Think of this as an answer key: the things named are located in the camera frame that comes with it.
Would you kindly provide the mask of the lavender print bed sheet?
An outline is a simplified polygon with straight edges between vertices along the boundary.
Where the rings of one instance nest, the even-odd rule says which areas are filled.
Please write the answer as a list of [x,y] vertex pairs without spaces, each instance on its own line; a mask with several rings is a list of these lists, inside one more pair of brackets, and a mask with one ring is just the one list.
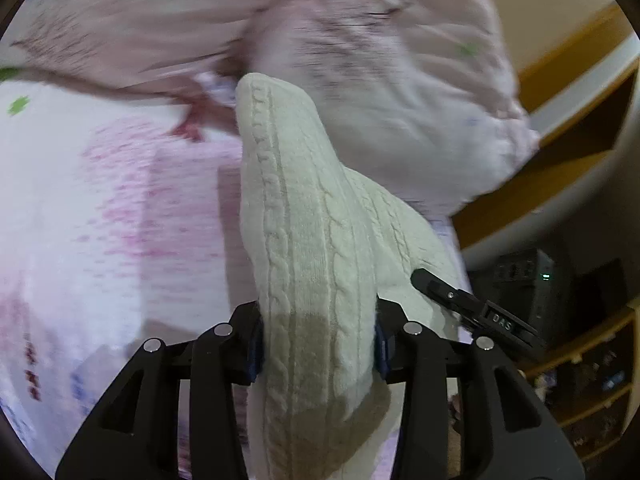
[[1,407],[44,471],[142,340],[180,342],[252,300],[261,206],[241,196],[264,91],[288,166],[333,159],[316,104],[243,78],[239,125],[177,133],[183,107],[52,79],[1,86]]

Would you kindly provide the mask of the pink floral pillow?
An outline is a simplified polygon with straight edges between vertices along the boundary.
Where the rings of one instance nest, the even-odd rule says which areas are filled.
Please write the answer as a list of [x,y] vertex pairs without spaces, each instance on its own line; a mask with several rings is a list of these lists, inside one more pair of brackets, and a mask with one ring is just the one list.
[[346,166],[427,216],[537,151],[492,0],[282,0],[245,43],[250,70],[308,93]]

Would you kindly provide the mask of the black electronic box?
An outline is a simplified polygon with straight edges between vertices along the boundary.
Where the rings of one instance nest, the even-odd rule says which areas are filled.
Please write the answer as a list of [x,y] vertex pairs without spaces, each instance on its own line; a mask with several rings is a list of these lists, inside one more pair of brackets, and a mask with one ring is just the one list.
[[554,261],[533,248],[499,257],[491,268],[472,271],[473,292],[490,300],[541,335],[554,307]]

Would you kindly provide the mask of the wooden shelf unit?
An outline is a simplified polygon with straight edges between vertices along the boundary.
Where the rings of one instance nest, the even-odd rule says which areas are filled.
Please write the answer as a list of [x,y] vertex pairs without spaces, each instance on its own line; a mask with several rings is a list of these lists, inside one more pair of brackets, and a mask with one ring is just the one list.
[[518,366],[591,476],[639,407],[639,299],[542,361]]

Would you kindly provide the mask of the wooden bed frame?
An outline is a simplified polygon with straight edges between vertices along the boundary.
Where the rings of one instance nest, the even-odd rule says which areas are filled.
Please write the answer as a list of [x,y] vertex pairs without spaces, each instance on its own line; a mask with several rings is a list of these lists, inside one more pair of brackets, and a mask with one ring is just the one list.
[[639,135],[639,38],[617,3],[520,75],[536,156],[454,216],[466,266],[541,238],[599,191]]

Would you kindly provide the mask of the cream cable-knit cardigan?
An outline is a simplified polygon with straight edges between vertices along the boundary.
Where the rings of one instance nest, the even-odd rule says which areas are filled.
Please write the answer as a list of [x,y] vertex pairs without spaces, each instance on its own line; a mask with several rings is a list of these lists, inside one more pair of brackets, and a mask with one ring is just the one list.
[[410,282],[454,285],[445,243],[412,207],[337,158],[311,98],[262,74],[236,88],[241,234],[253,263],[266,359],[248,394],[261,479],[385,479],[404,389],[374,369],[379,299],[456,338],[454,316]]

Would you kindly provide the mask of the white floral duvet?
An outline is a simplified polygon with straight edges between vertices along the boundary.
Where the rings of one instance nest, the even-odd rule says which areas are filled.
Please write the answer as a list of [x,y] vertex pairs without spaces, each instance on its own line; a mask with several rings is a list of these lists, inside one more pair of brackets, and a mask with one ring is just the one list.
[[111,89],[188,96],[252,17],[278,0],[25,0],[1,39],[4,66]]

